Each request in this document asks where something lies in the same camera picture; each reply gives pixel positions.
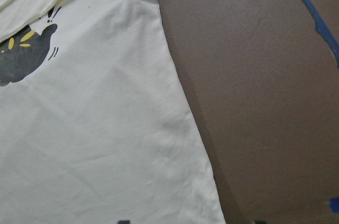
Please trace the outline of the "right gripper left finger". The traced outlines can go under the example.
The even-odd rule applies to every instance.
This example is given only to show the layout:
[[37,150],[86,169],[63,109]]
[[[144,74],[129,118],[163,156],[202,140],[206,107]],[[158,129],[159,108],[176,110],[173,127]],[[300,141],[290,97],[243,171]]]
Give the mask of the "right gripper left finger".
[[119,220],[117,224],[131,224],[130,220]]

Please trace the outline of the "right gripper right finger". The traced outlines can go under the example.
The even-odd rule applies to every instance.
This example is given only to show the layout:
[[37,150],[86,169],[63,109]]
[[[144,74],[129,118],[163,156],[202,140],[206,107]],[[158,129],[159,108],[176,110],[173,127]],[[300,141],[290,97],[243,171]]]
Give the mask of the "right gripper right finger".
[[267,222],[263,220],[253,220],[253,224],[267,224]]

